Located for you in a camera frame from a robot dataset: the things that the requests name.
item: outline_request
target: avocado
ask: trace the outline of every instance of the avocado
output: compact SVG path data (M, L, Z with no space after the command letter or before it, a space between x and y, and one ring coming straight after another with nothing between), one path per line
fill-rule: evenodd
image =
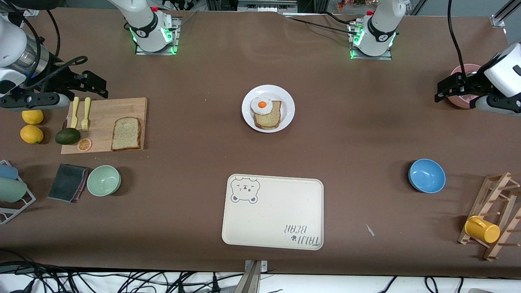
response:
M76 128L65 128L60 130L54 140L59 144L73 144L80 140L80 132Z

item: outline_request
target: white paper scrap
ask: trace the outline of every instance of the white paper scrap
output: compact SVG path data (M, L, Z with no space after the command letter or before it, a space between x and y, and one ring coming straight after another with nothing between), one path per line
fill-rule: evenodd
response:
M367 226L367 230L369 230L369 233L371 233L371 235L374 237L375 236L375 233L373 232L373 230L371 230L371 228L369 228L369 225L365 224Z

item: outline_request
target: white plate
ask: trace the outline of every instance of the white plate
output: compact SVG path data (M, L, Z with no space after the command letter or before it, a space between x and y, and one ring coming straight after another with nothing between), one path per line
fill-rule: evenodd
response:
M272 101L282 101L280 105L280 123L279 127L275 129L262 129L255 126L255 112L253 112L250 104L252 100L259 96L265 96L270 98ZM272 133L280 131L286 126L288 126L293 120L295 116L295 103L293 102L293 98L291 95L283 88L278 86L272 86L270 84L265 84L264 86L258 86L255 89L251 90L244 99L242 100L242 117L248 125L260 132Z
M324 243L322 182L233 174L221 237L230 245L319 250Z

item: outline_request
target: green mug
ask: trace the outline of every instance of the green mug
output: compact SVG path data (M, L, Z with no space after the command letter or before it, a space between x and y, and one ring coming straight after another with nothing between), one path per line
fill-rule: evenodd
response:
M27 184L0 177L0 201L17 202L27 192Z

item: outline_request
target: fried egg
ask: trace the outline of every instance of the fried egg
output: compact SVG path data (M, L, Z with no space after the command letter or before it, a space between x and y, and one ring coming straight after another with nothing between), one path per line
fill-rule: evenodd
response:
M254 98L250 106L253 112L259 115L267 115L271 113L271 110L273 109L273 103L267 97Z

